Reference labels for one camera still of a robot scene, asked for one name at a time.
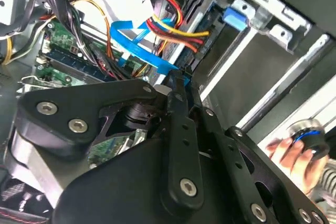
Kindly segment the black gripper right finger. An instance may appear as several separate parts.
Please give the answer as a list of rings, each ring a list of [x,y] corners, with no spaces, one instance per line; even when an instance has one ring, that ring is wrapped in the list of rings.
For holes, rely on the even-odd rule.
[[[322,211],[239,128],[223,130],[197,84],[185,86],[189,117],[186,170],[198,208],[189,223],[327,223]]]

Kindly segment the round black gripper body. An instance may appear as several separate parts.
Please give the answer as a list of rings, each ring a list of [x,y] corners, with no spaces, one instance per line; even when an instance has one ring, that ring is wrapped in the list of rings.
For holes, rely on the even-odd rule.
[[[204,109],[170,109],[163,131],[75,179],[53,223],[246,223],[235,141]]]

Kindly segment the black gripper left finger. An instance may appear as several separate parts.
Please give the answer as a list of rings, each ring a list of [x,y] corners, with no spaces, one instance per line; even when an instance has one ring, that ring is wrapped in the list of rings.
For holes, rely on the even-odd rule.
[[[170,88],[168,94],[157,92],[142,80],[133,79],[37,90],[19,99],[17,138],[31,143],[40,153],[51,155],[48,171],[41,170],[42,161],[28,161],[27,167],[46,193],[54,191],[59,181],[55,176],[56,165],[70,178],[70,183],[56,199],[56,207],[66,188],[94,169],[85,172],[79,167],[74,171],[70,169],[71,165],[87,161],[94,144],[136,129],[145,129],[149,133],[146,140],[151,140],[162,133],[170,109],[185,109],[189,115],[185,92],[187,81],[183,73],[170,71],[164,83]]]

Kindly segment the person bare hand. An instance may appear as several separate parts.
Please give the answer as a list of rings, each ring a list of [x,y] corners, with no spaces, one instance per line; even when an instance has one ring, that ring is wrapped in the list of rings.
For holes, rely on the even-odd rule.
[[[288,176],[288,178],[308,195],[318,184],[329,156],[313,160],[312,150],[303,150],[304,143],[293,142],[291,138],[276,140],[265,147],[265,154]]]

